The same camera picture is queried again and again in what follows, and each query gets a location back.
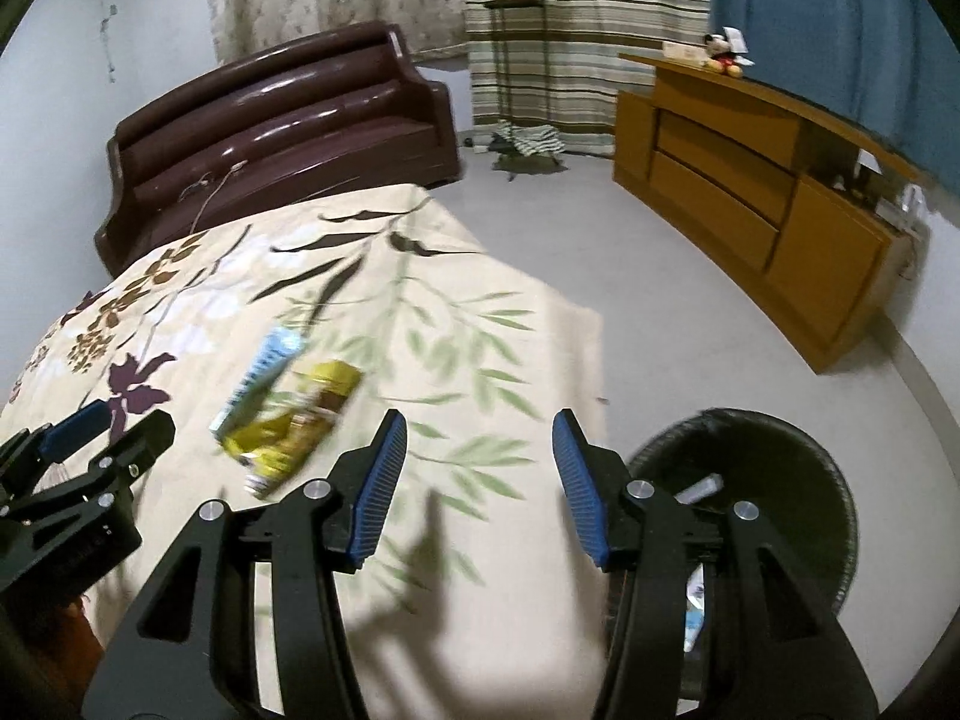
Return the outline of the black metal plant stand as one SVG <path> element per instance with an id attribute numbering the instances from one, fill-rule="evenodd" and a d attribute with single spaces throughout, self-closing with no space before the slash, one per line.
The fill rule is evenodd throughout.
<path id="1" fill-rule="evenodd" d="M 490 0 L 485 2 L 485 8 L 490 15 L 496 93 L 496 121 L 491 126 L 491 135 L 501 121 L 517 125 L 550 124 L 556 128 L 551 99 L 547 0 Z M 555 160 L 491 153 L 494 167 L 503 169 L 510 181 L 519 174 L 555 174 L 565 169 L 564 151 Z"/>

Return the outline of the white router on cabinet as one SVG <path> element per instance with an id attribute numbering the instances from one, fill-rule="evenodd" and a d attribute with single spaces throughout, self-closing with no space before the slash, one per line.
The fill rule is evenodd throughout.
<path id="1" fill-rule="evenodd" d="M 891 199 L 880 197 L 875 204 L 875 214 L 898 231 L 922 238 L 928 217 L 926 193 L 918 184 L 907 184 Z"/>

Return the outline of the light blue sachet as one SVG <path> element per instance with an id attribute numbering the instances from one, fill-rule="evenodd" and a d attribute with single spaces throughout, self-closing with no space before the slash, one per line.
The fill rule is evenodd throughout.
<path id="1" fill-rule="evenodd" d="M 293 328 L 274 327 L 263 337 L 226 405 L 208 426 L 215 439 L 223 440 L 244 421 L 244 415 L 251 410 L 254 400 L 272 387 L 305 344 L 302 333 Z"/>

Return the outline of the wooden tv cabinet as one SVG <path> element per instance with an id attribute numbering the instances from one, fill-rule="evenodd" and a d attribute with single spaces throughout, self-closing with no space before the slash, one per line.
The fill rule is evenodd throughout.
<path id="1" fill-rule="evenodd" d="M 857 187 L 862 153 L 918 171 L 850 122 L 771 86 L 649 60 L 615 107 L 613 179 L 715 262 L 812 371 L 861 343 L 916 242 Z"/>

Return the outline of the mickey mouse plush toy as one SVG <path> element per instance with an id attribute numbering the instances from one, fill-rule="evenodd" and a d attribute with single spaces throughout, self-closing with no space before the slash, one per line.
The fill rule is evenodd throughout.
<path id="1" fill-rule="evenodd" d="M 706 52 L 706 59 L 704 59 L 703 66 L 706 70 L 718 75 L 731 76 L 731 78 L 742 78 L 742 65 L 737 62 L 737 54 L 726 37 L 717 32 L 706 34 L 704 36 L 704 52 Z"/>

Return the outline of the yellow snack bag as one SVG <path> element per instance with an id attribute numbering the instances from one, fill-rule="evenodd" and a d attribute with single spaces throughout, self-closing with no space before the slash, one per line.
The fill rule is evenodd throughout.
<path id="1" fill-rule="evenodd" d="M 296 371 L 296 377 L 298 388 L 281 410 L 240 424 L 221 441 L 226 453 L 244 466 L 244 488 L 257 499 L 288 483 L 337 427 L 363 372 L 334 359 Z"/>

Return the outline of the striped cloth on stand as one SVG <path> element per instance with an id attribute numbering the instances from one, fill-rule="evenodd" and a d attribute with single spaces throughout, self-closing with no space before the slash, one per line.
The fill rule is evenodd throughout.
<path id="1" fill-rule="evenodd" d="M 560 133 L 553 125 L 517 125 L 501 121 L 494 127 L 488 149 L 494 153 L 514 154 L 521 158 L 551 158 L 565 151 Z"/>

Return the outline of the white card behind plush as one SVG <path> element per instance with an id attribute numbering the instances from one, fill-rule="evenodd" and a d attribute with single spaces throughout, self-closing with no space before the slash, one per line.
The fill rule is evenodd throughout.
<path id="1" fill-rule="evenodd" d="M 729 52 L 732 54 L 732 60 L 741 67 L 753 67 L 755 62 L 754 60 L 748 59 L 747 44 L 745 44 L 745 37 L 743 37 L 742 31 L 737 28 L 732 28 L 732 26 L 725 26 L 724 36 L 726 36 L 726 41 L 729 43 Z"/>

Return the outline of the black trash bin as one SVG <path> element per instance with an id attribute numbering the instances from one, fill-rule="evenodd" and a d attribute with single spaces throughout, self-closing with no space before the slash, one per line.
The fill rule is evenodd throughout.
<path id="1" fill-rule="evenodd" d="M 832 456 L 799 427 L 713 408 L 628 462 L 685 497 L 686 612 L 675 694 L 695 718 L 872 718 L 877 699 L 839 625 L 857 566 L 857 515 Z"/>

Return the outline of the floral beige tablecloth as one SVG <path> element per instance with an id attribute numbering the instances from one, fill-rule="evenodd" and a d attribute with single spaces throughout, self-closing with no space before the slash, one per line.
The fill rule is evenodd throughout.
<path id="1" fill-rule="evenodd" d="M 376 718 L 586 718 L 604 671 L 605 580 L 569 523 L 551 422 L 605 433 L 601 317 L 489 254 L 413 185 L 361 190 L 190 231 L 49 327 L 5 431 L 91 400 L 119 426 L 166 410 L 176 438 L 135 489 L 142 546 L 85 595 L 101 639 L 202 502 L 256 500 L 228 406 L 268 335 L 301 353 L 252 421 L 273 439 L 334 367 L 352 391 L 299 467 L 325 475 L 382 415 L 409 453 L 376 554 L 337 582 Z"/>

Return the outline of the beige tissue box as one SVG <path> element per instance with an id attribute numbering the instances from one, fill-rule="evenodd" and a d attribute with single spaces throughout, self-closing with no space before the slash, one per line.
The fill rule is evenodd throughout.
<path id="1" fill-rule="evenodd" d="M 675 43 L 675 41 L 664 41 L 662 43 L 662 58 L 667 62 L 685 65 L 690 68 L 701 70 L 708 64 L 709 55 L 701 44 Z"/>

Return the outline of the blue hanging cloth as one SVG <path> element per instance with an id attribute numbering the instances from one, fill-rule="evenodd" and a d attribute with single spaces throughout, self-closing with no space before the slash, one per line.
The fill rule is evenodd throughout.
<path id="1" fill-rule="evenodd" d="M 854 122 L 958 190 L 958 47 L 928 0 L 711 0 L 754 78 Z"/>

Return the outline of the dark brown leather sofa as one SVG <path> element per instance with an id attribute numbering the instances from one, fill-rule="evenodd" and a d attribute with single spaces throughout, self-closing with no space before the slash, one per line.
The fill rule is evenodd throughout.
<path id="1" fill-rule="evenodd" d="M 462 174 L 446 85 L 384 21 L 316 32 L 197 76 L 116 125 L 94 245 L 111 275 L 192 232 L 291 203 Z"/>

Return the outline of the striped curtain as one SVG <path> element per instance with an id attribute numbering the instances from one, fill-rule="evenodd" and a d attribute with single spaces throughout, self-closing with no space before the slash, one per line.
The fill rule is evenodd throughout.
<path id="1" fill-rule="evenodd" d="M 490 15 L 466 0 L 473 133 L 490 138 L 496 121 Z M 709 29 L 711 0 L 547 0 L 553 120 L 569 153 L 613 151 L 617 94 L 649 93 L 652 71 L 625 62 L 661 54 L 664 41 L 696 44 Z"/>

